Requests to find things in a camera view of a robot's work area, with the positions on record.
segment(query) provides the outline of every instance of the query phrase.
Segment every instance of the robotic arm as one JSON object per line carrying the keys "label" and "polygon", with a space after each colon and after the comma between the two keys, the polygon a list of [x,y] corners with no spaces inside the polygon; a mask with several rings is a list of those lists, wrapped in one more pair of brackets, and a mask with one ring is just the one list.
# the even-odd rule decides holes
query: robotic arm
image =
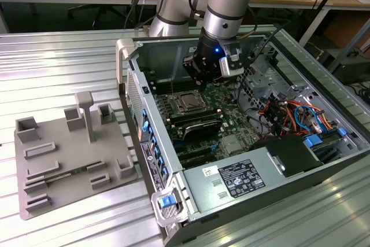
{"label": "robotic arm", "polygon": [[157,6],[150,36],[187,35],[189,18],[204,15],[197,50],[184,59],[183,66],[201,87],[242,74],[245,65],[236,35],[249,0],[191,0],[196,11],[202,13],[191,10],[189,2],[163,0],[162,7]]}

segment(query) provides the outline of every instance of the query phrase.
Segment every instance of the black chair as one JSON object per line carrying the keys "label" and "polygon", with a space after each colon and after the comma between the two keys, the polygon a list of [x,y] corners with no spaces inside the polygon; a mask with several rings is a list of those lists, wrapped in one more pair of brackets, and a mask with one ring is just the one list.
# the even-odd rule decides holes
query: black chair
{"label": "black chair", "polygon": [[93,29],[97,29],[98,28],[98,23],[99,23],[99,19],[101,18],[101,16],[103,14],[106,14],[106,12],[112,12],[113,14],[115,14],[116,16],[122,18],[122,19],[126,19],[127,15],[122,13],[122,12],[119,12],[117,9],[114,8],[114,6],[123,6],[123,5],[108,5],[108,4],[86,4],[86,5],[80,5],[80,6],[77,6],[77,7],[73,7],[73,8],[70,8],[68,9],[68,18],[69,19],[74,19],[74,16],[73,16],[73,13],[76,12],[76,11],[80,11],[80,10],[87,10],[87,9],[95,9],[95,8],[98,8],[98,13],[97,15],[95,16],[95,19],[94,19],[94,22],[92,23],[92,28]]}

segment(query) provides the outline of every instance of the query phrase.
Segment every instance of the metal bracket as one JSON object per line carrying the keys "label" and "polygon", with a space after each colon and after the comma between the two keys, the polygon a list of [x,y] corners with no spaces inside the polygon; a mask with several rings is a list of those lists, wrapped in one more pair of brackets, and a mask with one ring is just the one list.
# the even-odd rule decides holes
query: metal bracket
{"label": "metal bracket", "polygon": [[116,77],[118,85],[123,83],[122,70],[123,60],[131,59],[133,53],[136,51],[137,46],[132,39],[119,39],[116,43]]}
{"label": "metal bracket", "polygon": [[177,189],[169,186],[162,191],[154,192],[151,195],[150,201],[154,209],[154,214],[156,215],[157,223],[161,227],[166,227],[171,224],[180,223],[188,219],[187,209],[185,206],[182,207],[182,210],[175,216],[171,216],[169,218],[165,218],[162,214],[162,208],[159,205],[159,199],[169,196],[173,194],[176,198],[177,203],[182,202],[181,198],[179,197],[179,193]]}

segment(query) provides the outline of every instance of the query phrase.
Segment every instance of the sticker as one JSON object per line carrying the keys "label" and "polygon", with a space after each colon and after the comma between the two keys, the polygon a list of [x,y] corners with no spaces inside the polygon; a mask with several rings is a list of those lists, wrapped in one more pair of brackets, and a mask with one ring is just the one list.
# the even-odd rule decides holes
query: sticker
{"label": "sticker", "polygon": [[158,171],[156,160],[153,159],[153,154],[151,152],[150,146],[147,142],[145,142],[145,143],[141,143],[141,148],[143,150],[143,154],[146,159],[147,167],[150,172],[151,181],[156,187],[156,191],[161,191],[164,188],[164,184],[161,179],[161,175]]}
{"label": "sticker", "polygon": [[203,168],[202,171],[203,171],[204,176],[212,176],[214,174],[219,173],[217,165],[207,167],[207,168]]}
{"label": "sticker", "polygon": [[250,159],[220,168],[219,173],[233,198],[266,186]]}

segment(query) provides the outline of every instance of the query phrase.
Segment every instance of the green circuit board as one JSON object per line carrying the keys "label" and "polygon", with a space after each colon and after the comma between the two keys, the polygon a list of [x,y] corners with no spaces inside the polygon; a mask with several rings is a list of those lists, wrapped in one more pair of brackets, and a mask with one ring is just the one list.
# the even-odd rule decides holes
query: green circuit board
{"label": "green circuit board", "polygon": [[[209,84],[202,93],[190,90],[154,97],[177,156],[185,168],[241,154],[260,138],[247,121],[245,113],[235,103],[231,91],[222,84]],[[212,112],[218,109],[221,112],[213,116]],[[197,118],[199,113],[208,112],[210,116]],[[188,126],[204,123],[214,117],[221,121],[221,127],[210,137],[203,139],[198,136],[195,140],[185,141],[184,127],[175,126],[170,121],[184,115],[189,118],[194,116],[194,121],[187,123]]]}

